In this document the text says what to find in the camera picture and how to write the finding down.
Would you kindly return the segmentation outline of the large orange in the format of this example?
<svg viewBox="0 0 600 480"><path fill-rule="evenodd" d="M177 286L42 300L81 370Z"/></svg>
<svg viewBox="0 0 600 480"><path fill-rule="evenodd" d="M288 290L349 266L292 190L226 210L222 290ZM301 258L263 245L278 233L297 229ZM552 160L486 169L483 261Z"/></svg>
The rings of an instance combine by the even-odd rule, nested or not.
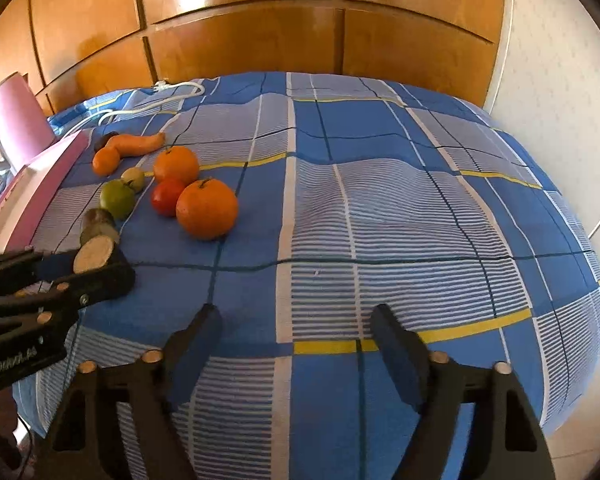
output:
<svg viewBox="0 0 600 480"><path fill-rule="evenodd" d="M161 152L154 161L154 178L157 182L176 179L189 185L199 177L197 155L183 145L175 145Z"/></svg>
<svg viewBox="0 0 600 480"><path fill-rule="evenodd" d="M176 203L178 224L196 240L215 240L233 229L238 199L224 182L205 178L190 184Z"/></svg>

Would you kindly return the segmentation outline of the small yellow-green fruit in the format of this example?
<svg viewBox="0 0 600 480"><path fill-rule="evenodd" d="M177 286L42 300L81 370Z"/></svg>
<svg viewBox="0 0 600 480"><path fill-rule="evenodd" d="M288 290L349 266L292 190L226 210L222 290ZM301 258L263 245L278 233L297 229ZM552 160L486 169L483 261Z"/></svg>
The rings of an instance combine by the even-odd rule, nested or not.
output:
<svg viewBox="0 0 600 480"><path fill-rule="evenodd" d="M140 167L131 167L121 175L120 179L135 194L143 191L146 185L146 177L143 169Z"/></svg>

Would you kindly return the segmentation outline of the red tomato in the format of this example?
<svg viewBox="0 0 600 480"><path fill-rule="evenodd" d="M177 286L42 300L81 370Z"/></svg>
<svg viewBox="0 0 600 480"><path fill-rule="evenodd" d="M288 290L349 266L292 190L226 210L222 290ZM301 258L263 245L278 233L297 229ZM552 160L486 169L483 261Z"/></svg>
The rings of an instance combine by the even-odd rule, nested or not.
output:
<svg viewBox="0 0 600 480"><path fill-rule="evenodd" d="M176 204L186 185L174 178L160 181L151 192L151 206L160 216L173 218L176 215Z"/></svg>

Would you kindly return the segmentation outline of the pink electric kettle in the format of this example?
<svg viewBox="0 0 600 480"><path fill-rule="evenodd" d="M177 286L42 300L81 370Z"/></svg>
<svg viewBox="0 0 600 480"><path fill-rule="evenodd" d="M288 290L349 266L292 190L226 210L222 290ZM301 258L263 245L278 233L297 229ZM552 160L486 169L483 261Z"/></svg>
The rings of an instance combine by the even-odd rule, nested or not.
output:
<svg viewBox="0 0 600 480"><path fill-rule="evenodd" d="M26 76L12 73L0 82L0 172L18 172L56 142Z"/></svg>

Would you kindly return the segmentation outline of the pink white tray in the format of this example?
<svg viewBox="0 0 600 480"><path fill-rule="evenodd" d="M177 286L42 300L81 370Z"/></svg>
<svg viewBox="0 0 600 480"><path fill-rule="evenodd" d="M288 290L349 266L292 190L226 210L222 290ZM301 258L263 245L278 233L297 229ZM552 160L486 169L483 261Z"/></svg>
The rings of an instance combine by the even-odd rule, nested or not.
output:
<svg viewBox="0 0 600 480"><path fill-rule="evenodd" d="M18 172L0 197L0 254L31 245L48 205L88 144L86 130L70 134Z"/></svg>

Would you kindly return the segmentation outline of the green tomato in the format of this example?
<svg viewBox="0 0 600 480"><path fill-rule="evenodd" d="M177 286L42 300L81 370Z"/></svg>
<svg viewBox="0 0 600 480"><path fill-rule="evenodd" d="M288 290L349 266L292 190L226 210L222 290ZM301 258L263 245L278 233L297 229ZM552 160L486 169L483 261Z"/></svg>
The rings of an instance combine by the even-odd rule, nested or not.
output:
<svg viewBox="0 0 600 480"><path fill-rule="evenodd" d="M100 189L99 203L116 220L123 221L135 207L135 193L123 180L111 180Z"/></svg>

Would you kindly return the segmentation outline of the wooden wardrobe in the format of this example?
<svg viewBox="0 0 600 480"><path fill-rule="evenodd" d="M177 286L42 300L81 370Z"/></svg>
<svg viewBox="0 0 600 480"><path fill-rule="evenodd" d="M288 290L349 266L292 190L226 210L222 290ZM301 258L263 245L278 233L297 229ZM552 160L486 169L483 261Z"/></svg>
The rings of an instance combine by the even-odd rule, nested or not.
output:
<svg viewBox="0 0 600 480"><path fill-rule="evenodd" d="M46 113L247 72L388 79L482 104L505 0L0 0L0 82Z"/></svg>

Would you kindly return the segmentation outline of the blue checkered tablecloth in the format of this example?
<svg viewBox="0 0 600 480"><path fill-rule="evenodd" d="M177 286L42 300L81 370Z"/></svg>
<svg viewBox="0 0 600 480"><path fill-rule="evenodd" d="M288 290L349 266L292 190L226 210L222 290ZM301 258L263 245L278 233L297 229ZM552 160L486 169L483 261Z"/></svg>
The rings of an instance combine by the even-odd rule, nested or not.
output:
<svg viewBox="0 0 600 480"><path fill-rule="evenodd" d="M68 356L15 386L45 432L79 362L134 361L205 303L219 344L173 421L204 479L388 479L417 424L370 314L456 362L509 363L545 432L600 358L600 262L528 152L479 107L370 78L250 73L114 91L54 116L93 140L163 132L237 195L200 242L143 193L120 226L128 296L84 311Z"/></svg>

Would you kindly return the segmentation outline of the orange carrot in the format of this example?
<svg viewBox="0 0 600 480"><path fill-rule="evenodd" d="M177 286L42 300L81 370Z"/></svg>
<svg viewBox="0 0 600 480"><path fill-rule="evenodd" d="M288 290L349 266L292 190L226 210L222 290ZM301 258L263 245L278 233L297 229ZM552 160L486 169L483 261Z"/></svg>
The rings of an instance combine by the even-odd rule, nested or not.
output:
<svg viewBox="0 0 600 480"><path fill-rule="evenodd" d="M166 142L166 135L158 132L152 136L133 136L117 134L106 143L106 148L113 148L122 158L140 157L157 151Z"/></svg>

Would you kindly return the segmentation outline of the small orange mandarin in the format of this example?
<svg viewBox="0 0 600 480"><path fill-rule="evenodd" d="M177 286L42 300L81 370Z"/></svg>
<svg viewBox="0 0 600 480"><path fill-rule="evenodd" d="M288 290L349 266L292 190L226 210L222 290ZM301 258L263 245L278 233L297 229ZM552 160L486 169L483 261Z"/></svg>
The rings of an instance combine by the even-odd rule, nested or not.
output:
<svg viewBox="0 0 600 480"><path fill-rule="evenodd" d="M120 154L115 148L105 146L97 151L92 159L92 169L99 177L108 177L120 165Z"/></svg>

